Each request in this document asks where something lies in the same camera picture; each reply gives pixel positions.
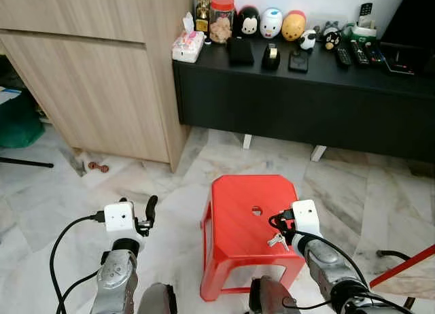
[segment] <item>stool hole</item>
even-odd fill
[[[263,214],[263,210],[261,210],[261,207],[257,207],[256,205],[252,207],[252,213],[254,215],[260,216]]]

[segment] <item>cabinet leg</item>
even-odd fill
[[[311,161],[319,162],[321,156],[323,156],[326,150],[326,146],[324,145],[316,145],[314,150],[311,152]]]
[[[245,134],[245,136],[243,138],[243,148],[245,150],[249,150],[249,147],[251,146],[251,139],[252,139],[252,135]]]

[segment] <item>black cable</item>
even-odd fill
[[[57,299],[59,301],[59,304],[62,303],[62,305],[60,306],[60,311],[62,312],[62,314],[67,314],[67,311],[65,309],[65,306],[62,302],[62,294],[60,292],[59,289],[59,284],[57,283],[57,279],[56,279],[56,273],[54,273],[54,255],[56,254],[56,250],[57,247],[60,243],[60,240],[63,238],[63,236],[65,235],[65,233],[67,233],[67,231],[70,229],[70,227],[74,226],[75,224],[78,224],[79,222],[85,221],[85,220],[92,220],[94,219],[94,215],[89,215],[87,217],[81,217],[80,219],[74,220],[72,221],[59,235],[59,237],[57,237],[56,242],[53,245],[52,248],[52,252],[50,254],[50,276],[52,278],[52,282],[53,282],[53,287],[54,287],[54,291],[56,292],[57,295]]]
[[[310,234],[309,232],[303,232],[303,231],[299,231],[299,230],[294,230],[293,231],[295,234],[301,234],[302,236],[306,236],[306,237],[311,237],[314,239],[317,239],[319,241],[324,242],[326,245],[331,246],[333,249],[335,249],[338,253],[340,253],[341,255],[343,255],[343,257],[352,265],[353,269],[356,271],[358,277],[360,278],[361,282],[368,287],[367,281],[364,278],[360,268],[358,268],[358,266],[356,265],[356,263],[350,258],[349,255],[347,255],[345,253],[345,251],[343,251],[340,247],[334,245],[333,243],[331,243],[330,241],[327,241],[325,238],[321,238],[315,234]]]
[[[317,307],[321,307],[321,306],[325,306],[329,303],[331,303],[331,300],[327,300],[325,302],[321,302],[320,304],[317,305],[313,305],[313,306],[307,306],[307,307],[298,307],[298,306],[288,306],[284,304],[284,300],[288,298],[288,297],[284,297],[283,300],[281,301],[281,305],[283,305],[283,307],[287,308],[287,309],[316,309]]]
[[[79,284],[81,284],[82,282],[85,282],[85,281],[87,281],[87,280],[89,280],[89,279],[95,277],[95,276],[97,275],[97,273],[98,273],[98,270],[95,271],[94,273],[92,273],[92,274],[90,274],[90,275],[84,277],[84,278],[81,278],[80,280],[76,281],[75,283],[73,283],[73,284],[72,284],[72,285],[67,289],[67,291],[63,294],[62,299],[61,299],[60,302],[59,302],[59,305],[57,305],[56,314],[60,314],[60,308],[64,306],[65,300],[67,299],[69,293],[72,292],[73,289],[74,289],[75,287],[77,287]]]
[[[408,309],[405,309],[404,307],[401,307],[400,305],[394,304],[393,302],[390,302],[389,300],[386,300],[380,296],[376,296],[376,295],[372,295],[372,294],[356,294],[355,297],[364,297],[364,298],[369,298],[369,299],[373,299],[373,300],[378,300],[379,302],[383,302],[384,304],[387,304],[391,307],[394,307],[395,309],[397,309],[398,311],[404,313],[404,314],[413,314],[413,312],[411,312]]]

